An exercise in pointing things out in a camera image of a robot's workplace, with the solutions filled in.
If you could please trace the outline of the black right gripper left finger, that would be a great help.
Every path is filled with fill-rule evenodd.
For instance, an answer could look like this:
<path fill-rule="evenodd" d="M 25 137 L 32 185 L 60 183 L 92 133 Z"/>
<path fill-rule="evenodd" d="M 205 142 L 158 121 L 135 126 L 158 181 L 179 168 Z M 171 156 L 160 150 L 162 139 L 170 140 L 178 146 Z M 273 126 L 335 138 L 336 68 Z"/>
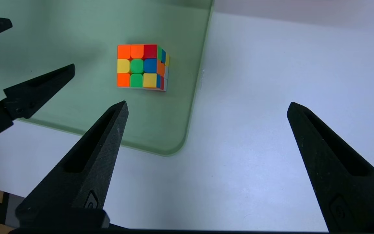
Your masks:
<path fill-rule="evenodd" d="M 126 127 L 112 105 L 16 208 L 21 228 L 108 228 L 105 199 Z"/>

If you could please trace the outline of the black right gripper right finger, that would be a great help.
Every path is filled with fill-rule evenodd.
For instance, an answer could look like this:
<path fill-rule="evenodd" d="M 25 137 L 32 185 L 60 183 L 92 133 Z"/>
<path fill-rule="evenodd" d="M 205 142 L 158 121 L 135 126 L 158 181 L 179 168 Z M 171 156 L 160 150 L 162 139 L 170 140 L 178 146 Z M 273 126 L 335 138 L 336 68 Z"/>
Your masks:
<path fill-rule="evenodd" d="M 374 167 L 305 106 L 287 118 L 328 231 L 374 233 Z"/>

